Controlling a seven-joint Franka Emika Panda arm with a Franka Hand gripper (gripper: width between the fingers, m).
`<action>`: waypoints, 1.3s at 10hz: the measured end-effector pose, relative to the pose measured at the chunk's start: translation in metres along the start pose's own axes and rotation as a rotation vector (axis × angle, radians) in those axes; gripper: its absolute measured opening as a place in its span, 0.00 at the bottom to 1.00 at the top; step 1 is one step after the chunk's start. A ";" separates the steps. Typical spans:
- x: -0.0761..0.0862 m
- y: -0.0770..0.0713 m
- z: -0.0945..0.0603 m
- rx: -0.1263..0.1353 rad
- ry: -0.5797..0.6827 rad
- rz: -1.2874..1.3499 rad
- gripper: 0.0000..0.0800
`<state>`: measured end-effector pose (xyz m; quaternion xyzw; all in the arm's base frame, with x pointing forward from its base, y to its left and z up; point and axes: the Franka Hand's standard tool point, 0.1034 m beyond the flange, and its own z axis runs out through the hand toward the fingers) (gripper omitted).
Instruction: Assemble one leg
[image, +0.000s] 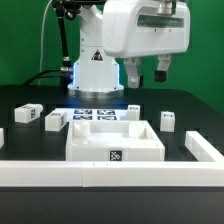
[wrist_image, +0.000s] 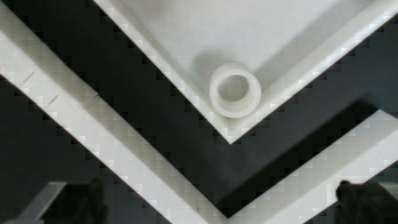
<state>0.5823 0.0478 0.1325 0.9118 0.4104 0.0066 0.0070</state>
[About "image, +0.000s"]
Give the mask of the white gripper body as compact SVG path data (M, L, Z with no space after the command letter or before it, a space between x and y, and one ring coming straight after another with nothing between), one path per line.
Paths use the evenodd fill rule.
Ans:
M103 10L102 46L116 58L185 52L190 11L185 2L108 0Z

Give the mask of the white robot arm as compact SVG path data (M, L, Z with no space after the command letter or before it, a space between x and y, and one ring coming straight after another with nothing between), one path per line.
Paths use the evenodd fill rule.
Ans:
M179 0L106 0L102 10L83 6L80 54L68 92L84 98L121 95L118 58L130 88L142 84L139 66L145 56L158 58L154 77L164 82L172 56L187 50L189 36L190 11Z

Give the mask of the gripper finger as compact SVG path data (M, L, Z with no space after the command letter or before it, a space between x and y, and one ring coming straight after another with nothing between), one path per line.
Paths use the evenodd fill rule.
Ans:
M141 59L139 57L130 57L124 59L124 67L126 70L127 85L129 88L140 88L143 83L143 76L140 72Z
M168 78L168 71L172 62L171 54L163 54L158 56L158 66L154 72L156 82L165 82Z

